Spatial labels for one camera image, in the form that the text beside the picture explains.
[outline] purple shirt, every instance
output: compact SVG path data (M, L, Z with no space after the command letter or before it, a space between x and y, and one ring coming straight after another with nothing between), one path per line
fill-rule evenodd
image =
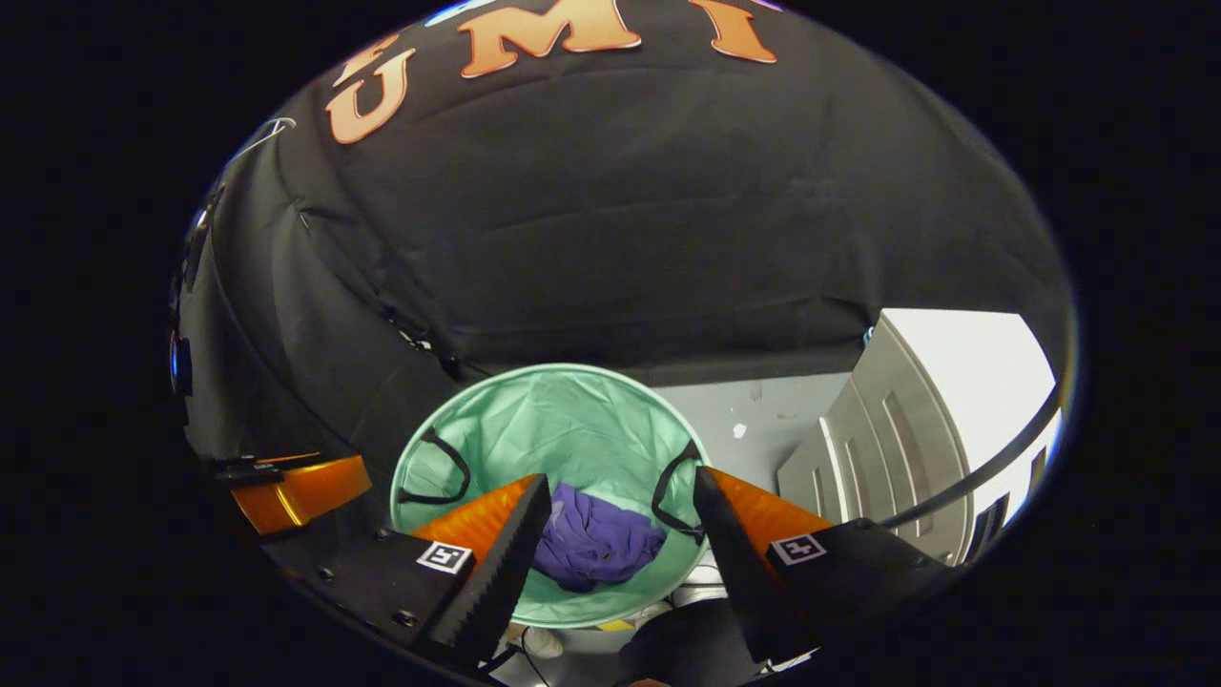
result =
M652 563L665 531L631 511L560 483L551 500L551 520L535 550L534 569L568 592L589 592L595 582L625 582Z

